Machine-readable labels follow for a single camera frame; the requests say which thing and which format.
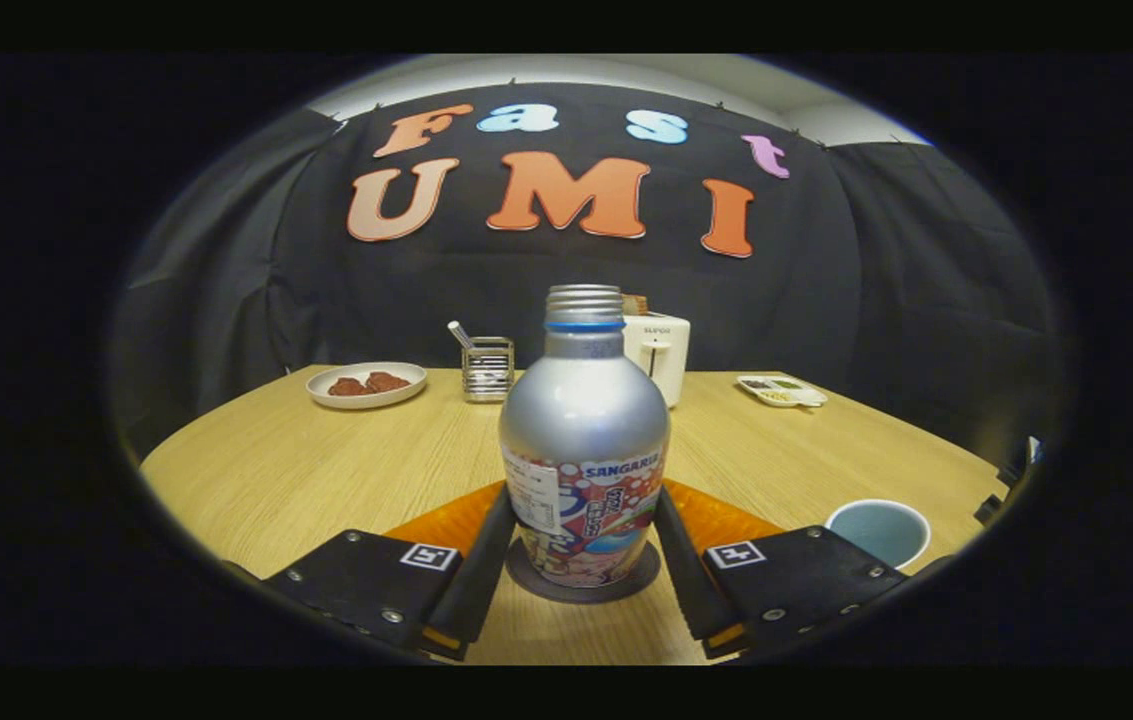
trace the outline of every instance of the white cup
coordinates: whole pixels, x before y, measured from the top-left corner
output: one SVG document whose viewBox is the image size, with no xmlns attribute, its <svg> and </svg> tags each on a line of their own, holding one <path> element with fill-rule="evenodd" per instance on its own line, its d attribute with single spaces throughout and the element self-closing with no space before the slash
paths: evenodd
<svg viewBox="0 0 1133 720">
<path fill-rule="evenodd" d="M 931 524 L 918 510 L 891 500 L 857 500 L 828 516 L 825 527 L 896 570 L 931 544 Z"/>
</svg>

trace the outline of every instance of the blue letter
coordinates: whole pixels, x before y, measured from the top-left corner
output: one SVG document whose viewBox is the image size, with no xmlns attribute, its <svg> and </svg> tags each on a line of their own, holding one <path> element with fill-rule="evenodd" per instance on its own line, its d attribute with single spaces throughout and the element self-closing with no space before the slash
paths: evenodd
<svg viewBox="0 0 1133 720">
<path fill-rule="evenodd" d="M 631 126 L 625 129 L 629 135 L 638 139 L 653 139 L 656 142 L 676 145 L 685 142 L 685 129 L 689 122 L 676 115 L 656 113 L 654 110 L 633 110 L 627 115 Z"/>
<path fill-rule="evenodd" d="M 545 132 L 557 127 L 553 105 L 503 105 L 489 110 L 489 118 L 478 122 L 479 132 Z"/>
</svg>

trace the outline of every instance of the pink letter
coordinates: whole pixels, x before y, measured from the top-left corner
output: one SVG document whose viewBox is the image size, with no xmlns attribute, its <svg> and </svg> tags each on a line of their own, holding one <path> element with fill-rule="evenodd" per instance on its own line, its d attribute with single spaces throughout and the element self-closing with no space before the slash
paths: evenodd
<svg viewBox="0 0 1133 720">
<path fill-rule="evenodd" d="M 753 146 L 753 160 L 757 160 L 758 167 L 772 173 L 772 176 L 789 179 L 787 168 L 781 168 L 775 160 L 776 158 L 784 156 L 784 151 L 773 145 L 770 138 L 761 135 L 741 135 L 740 137 L 743 137 L 744 141 L 748 141 L 749 145 Z"/>
</svg>

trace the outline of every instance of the letter m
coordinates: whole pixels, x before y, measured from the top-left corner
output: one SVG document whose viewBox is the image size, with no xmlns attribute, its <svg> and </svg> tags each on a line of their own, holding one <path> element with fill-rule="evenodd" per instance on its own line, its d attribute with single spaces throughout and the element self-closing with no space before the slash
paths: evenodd
<svg viewBox="0 0 1133 720">
<path fill-rule="evenodd" d="M 503 207 L 489 215 L 487 225 L 497 231 L 529 231 L 539 227 L 539 206 L 554 228 L 565 229 L 589 202 L 593 210 L 581 220 L 585 232 L 611 237 L 642 237 L 645 225 L 638 220 L 638 190 L 650 166 L 636 160 L 604 158 L 579 179 L 552 152 L 510 152 L 503 164 L 512 169 Z"/>
</svg>

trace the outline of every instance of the wooden table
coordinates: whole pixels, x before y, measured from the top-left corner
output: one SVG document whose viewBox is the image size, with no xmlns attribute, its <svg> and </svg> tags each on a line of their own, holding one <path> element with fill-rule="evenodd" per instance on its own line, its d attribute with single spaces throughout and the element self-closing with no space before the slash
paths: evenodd
<svg viewBox="0 0 1133 720">
<path fill-rule="evenodd" d="M 314 365 L 193 421 L 142 463 L 174 518 L 214 556 L 269 577 L 340 530 L 383 533 L 503 478 L 501 405 L 467 404 L 457 369 L 374 410 L 316 405 Z M 959 551 L 1005 495 L 988 461 L 921 429 L 827 392 L 818 409 L 770 407 L 739 374 L 688 373 L 672 410 L 666 477 L 784 528 L 823 524 L 844 502 L 883 497 L 931 523 L 906 573 Z M 649 539 L 658 547 L 657 533 Z M 499 583 L 467 664 L 704 664 L 668 581 L 605 605 L 562 605 Z"/>
</svg>

